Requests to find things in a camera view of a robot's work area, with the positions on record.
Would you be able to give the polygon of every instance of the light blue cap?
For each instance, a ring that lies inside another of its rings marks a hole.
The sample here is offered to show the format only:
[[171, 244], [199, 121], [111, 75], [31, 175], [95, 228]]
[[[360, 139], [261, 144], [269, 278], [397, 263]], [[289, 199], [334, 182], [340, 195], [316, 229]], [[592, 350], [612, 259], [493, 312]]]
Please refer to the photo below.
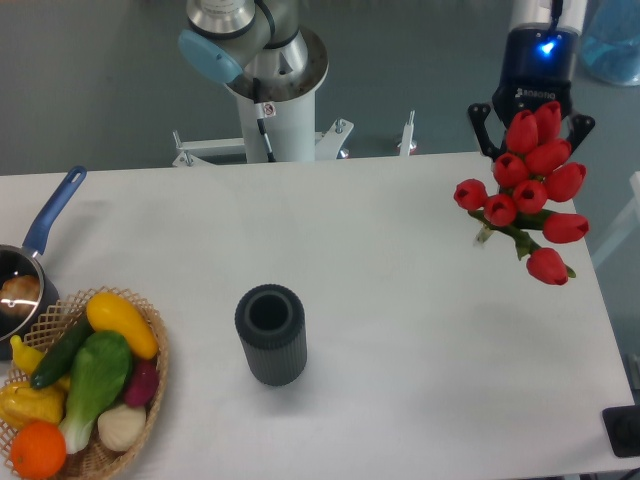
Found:
[[178, 38], [182, 56], [202, 75], [217, 83], [229, 83], [242, 73], [242, 67], [215, 43], [191, 30]]

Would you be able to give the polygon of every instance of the yellow squash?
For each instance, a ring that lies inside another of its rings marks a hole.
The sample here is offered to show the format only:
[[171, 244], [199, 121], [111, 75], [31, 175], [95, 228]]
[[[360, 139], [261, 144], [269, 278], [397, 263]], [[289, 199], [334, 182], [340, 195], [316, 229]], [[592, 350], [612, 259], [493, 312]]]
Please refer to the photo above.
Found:
[[[10, 341], [13, 350], [13, 363], [24, 373], [31, 376], [42, 360], [42, 357], [44, 357], [44, 353], [29, 345], [25, 345], [18, 335], [11, 337]], [[71, 386], [69, 375], [63, 376], [56, 382], [56, 385], [65, 392], [68, 392]]]
[[87, 302], [87, 318], [96, 331], [112, 330], [122, 335], [137, 357], [151, 360], [158, 341], [149, 324], [128, 300], [111, 292], [96, 293]]
[[0, 389], [0, 418], [16, 430], [36, 420], [59, 424], [65, 394], [57, 387], [34, 390], [29, 382], [14, 382]]

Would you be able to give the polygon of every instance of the woven basket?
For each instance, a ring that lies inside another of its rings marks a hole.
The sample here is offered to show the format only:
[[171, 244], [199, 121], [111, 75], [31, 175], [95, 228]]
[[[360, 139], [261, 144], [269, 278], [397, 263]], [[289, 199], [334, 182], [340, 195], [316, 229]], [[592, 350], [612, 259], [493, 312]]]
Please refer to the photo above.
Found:
[[[164, 324], [153, 305], [129, 290], [102, 287], [99, 290], [80, 291], [75, 295], [70, 295], [64, 301], [59, 300], [56, 305], [50, 306], [46, 313], [40, 315], [38, 321], [31, 327], [29, 333], [25, 335], [24, 343], [46, 352], [69, 327], [76, 324], [85, 310], [87, 301], [98, 292], [112, 292], [129, 300], [151, 326], [159, 345], [156, 368], [160, 377], [160, 385], [147, 406], [147, 423], [144, 431], [129, 450], [117, 453], [107, 449], [100, 443], [97, 428], [94, 427], [89, 446], [74, 455], [67, 455], [67, 461], [62, 470], [54, 477], [51, 477], [56, 480], [107, 479], [122, 472], [133, 461], [149, 437], [167, 386], [169, 344]], [[24, 380], [28, 380], [27, 375], [18, 369], [15, 364], [12, 364], [5, 385]], [[6, 459], [5, 466], [11, 469], [14, 476], [19, 477], [18, 473], [13, 469], [11, 460], [9, 460], [11, 442], [16, 433], [15, 429], [0, 420], [0, 452]]]

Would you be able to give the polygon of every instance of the tulip petal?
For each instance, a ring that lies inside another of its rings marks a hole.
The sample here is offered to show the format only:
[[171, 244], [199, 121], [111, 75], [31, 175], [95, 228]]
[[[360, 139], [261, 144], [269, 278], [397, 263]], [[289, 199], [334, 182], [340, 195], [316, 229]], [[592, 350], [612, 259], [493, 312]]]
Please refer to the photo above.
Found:
[[540, 248], [527, 260], [527, 271], [541, 282], [564, 285], [569, 281], [567, 267], [553, 248]]
[[534, 113], [538, 126], [538, 142], [547, 143], [556, 138], [562, 129], [562, 108], [560, 102], [553, 101], [542, 105]]
[[484, 204], [484, 218], [496, 227], [505, 227], [516, 219], [518, 209], [513, 199], [504, 193], [493, 195]]
[[580, 191], [587, 168], [580, 163], [567, 163], [544, 179], [549, 198], [554, 202], [571, 200]]
[[496, 159], [493, 176], [502, 188], [513, 188], [529, 178], [529, 170], [520, 157], [505, 153]]
[[458, 184], [454, 200], [465, 210], [478, 210], [487, 201], [487, 189], [480, 180], [470, 178]]
[[589, 220], [577, 213], [554, 213], [542, 226], [544, 238], [553, 243], [571, 243], [589, 232]]
[[571, 156], [571, 144], [556, 138], [549, 143], [536, 147], [529, 152], [524, 163], [534, 175], [547, 176], [563, 165]]
[[516, 113], [507, 129], [505, 142], [509, 151], [520, 154], [529, 153], [538, 145], [538, 125], [531, 111]]
[[537, 180], [525, 180], [513, 191], [513, 201], [522, 213], [535, 215], [547, 203], [547, 189]]

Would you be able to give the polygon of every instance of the pot handle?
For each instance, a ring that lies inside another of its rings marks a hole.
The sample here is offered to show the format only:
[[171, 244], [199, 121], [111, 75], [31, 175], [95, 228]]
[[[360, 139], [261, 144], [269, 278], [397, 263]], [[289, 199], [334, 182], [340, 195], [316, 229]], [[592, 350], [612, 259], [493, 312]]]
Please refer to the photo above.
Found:
[[41, 255], [47, 246], [49, 238], [49, 230], [54, 220], [58, 217], [62, 209], [65, 207], [69, 199], [78, 189], [84, 177], [87, 176], [87, 169], [82, 166], [75, 166], [64, 177], [53, 195], [47, 200], [47, 203], [38, 216], [31, 224], [27, 236], [22, 242], [22, 246]]

